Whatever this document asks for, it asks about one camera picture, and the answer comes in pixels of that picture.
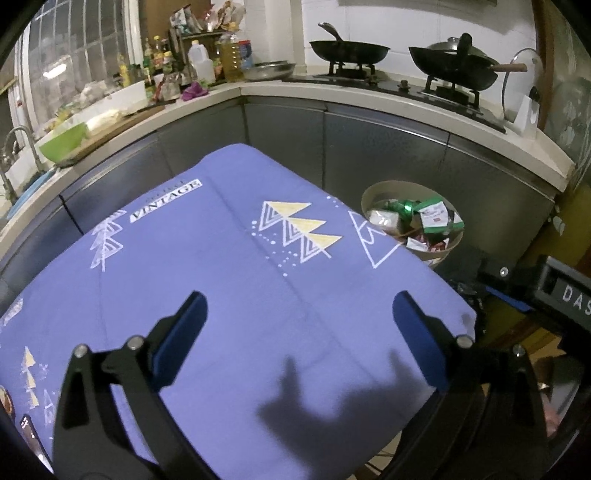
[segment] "cutting board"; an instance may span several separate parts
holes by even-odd
[[[98,135],[88,138],[82,142],[82,144],[75,150],[72,150],[70,154],[64,158],[61,162],[56,163],[56,166],[60,168],[71,167],[77,164],[80,160],[83,160],[90,155],[94,150],[105,145],[109,140],[114,139],[117,135],[121,135],[126,130],[143,122],[147,118],[155,115],[164,110],[164,105],[154,106],[143,112],[135,113],[121,122],[117,122],[115,125],[108,127]]]

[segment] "metal bowl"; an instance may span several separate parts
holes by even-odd
[[[264,80],[281,80],[287,78],[296,67],[295,63],[283,61],[268,61],[255,63],[251,68],[243,70],[244,78],[249,82],[263,82]]]

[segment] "bolt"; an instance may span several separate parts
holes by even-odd
[[[513,354],[517,358],[521,358],[522,356],[525,356],[525,354],[526,354],[525,348],[523,348],[520,344],[514,345],[513,346]]]
[[[456,337],[456,345],[460,348],[471,348],[474,340],[469,335],[459,335]]]
[[[88,353],[88,346],[84,343],[81,343],[76,348],[74,348],[74,356],[76,358],[82,358]]]
[[[137,350],[144,344],[144,337],[140,335],[133,336],[127,340],[127,348],[130,350]]]

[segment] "blue ironing board cover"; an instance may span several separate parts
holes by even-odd
[[[51,452],[72,349],[146,335],[193,290],[209,318],[161,396],[224,480],[340,480],[406,425],[433,389],[392,319],[399,291],[452,334],[474,333],[473,310],[395,240],[231,145],[113,212],[14,301],[0,384],[17,418],[28,413]]]

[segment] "black frying pan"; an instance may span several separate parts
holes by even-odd
[[[494,59],[469,54],[472,37],[464,33],[457,52],[410,47],[415,65],[428,76],[461,85],[470,90],[486,90],[498,78],[497,72],[526,72],[519,63],[499,65]]]
[[[316,53],[322,60],[334,63],[375,65],[377,62],[386,58],[386,55],[388,54],[388,47],[375,45],[373,43],[345,41],[341,38],[335,27],[329,23],[320,23],[318,25],[336,38],[336,40],[319,40],[310,42],[312,50],[314,50],[314,53]]]

